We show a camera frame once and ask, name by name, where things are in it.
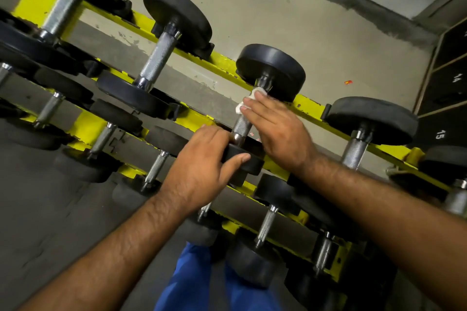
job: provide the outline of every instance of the leg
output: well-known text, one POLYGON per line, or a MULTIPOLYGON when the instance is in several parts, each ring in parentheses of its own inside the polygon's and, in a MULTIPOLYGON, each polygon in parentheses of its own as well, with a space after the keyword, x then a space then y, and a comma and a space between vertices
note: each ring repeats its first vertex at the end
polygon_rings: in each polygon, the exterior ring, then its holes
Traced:
POLYGON ((209 248, 187 243, 154 311, 207 311, 210 278, 209 248))
POLYGON ((225 265, 225 290, 230 300, 230 311, 281 311, 269 289, 259 289, 241 279, 225 265))

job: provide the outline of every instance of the hand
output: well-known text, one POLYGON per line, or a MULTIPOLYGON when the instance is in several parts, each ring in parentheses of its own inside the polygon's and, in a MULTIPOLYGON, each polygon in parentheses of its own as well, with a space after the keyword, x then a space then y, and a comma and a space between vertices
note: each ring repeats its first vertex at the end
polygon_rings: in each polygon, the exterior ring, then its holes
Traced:
POLYGON ((161 192, 177 195, 187 214, 213 201, 250 154, 220 162, 229 142, 229 132, 217 126, 202 126, 185 145, 172 165, 161 192))
POLYGON ((319 156, 310 134, 298 117, 282 102, 257 91, 256 100, 248 97, 242 114, 256 127, 266 154, 280 167, 299 178, 319 156))

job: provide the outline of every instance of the fingernail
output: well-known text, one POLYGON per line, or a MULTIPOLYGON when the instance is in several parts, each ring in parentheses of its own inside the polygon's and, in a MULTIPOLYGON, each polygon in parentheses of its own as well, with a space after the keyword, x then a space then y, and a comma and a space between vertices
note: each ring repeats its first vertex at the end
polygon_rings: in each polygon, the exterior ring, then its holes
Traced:
POLYGON ((245 154, 245 155, 243 155, 243 157, 242 157, 242 162, 245 163, 245 162, 247 162, 249 159, 251 159, 251 155, 250 155, 250 154, 245 154))

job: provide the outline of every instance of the beige floor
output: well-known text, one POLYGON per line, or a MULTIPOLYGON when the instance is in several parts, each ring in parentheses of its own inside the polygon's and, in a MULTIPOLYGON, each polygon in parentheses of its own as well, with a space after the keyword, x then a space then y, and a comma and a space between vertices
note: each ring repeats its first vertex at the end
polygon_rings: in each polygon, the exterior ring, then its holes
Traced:
MULTIPOLYGON (((344 96, 369 96, 412 108, 430 54, 409 42, 379 31, 375 25, 327 0, 192 0, 213 28, 216 51, 236 59, 249 43, 282 49, 305 68, 301 94, 332 103, 344 96)), ((143 0, 133 8, 149 16, 143 0)), ((92 12, 82 20, 104 33, 150 53, 153 43, 108 22, 92 12)), ((215 91, 240 101, 246 91, 172 55, 169 66, 215 91)), ((308 124, 316 143, 340 154, 345 141, 308 124)), ((388 163, 367 154, 366 169, 384 176, 388 163)))

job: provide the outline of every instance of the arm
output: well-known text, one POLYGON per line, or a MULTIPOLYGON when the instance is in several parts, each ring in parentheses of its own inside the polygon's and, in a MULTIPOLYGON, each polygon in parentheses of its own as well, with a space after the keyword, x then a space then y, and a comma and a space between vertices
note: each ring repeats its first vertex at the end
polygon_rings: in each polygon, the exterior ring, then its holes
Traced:
POLYGON ((160 192, 129 220, 40 290, 20 311, 118 310, 149 263, 190 214, 226 186, 248 154, 220 163, 229 134, 196 131, 172 165, 160 192))
POLYGON ((467 309, 467 224, 318 154, 301 121, 260 92, 242 113, 266 153, 359 223, 394 263, 447 310, 467 309))

